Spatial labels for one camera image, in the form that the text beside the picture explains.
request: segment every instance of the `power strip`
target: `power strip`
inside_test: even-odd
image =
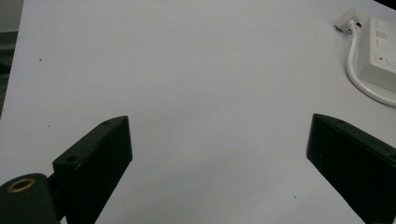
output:
[[[396,25],[371,17],[361,29],[358,77],[396,92]]]

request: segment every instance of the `table surface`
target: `table surface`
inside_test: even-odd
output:
[[[333,22],[371,0],[26,1],[0,182],[130,118],[134,160],[97,223],[362,223],[305,157],[313,113],[396,147],[396,110],[347,79]]]

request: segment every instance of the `gold circular ring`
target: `gold circular ring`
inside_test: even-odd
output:
[[[10,193],[18,193],[23,190],[29,189],[33,186],[34,183],[35,180],[33,178],[20,179],[9,185],[7,187],[7,191]]]

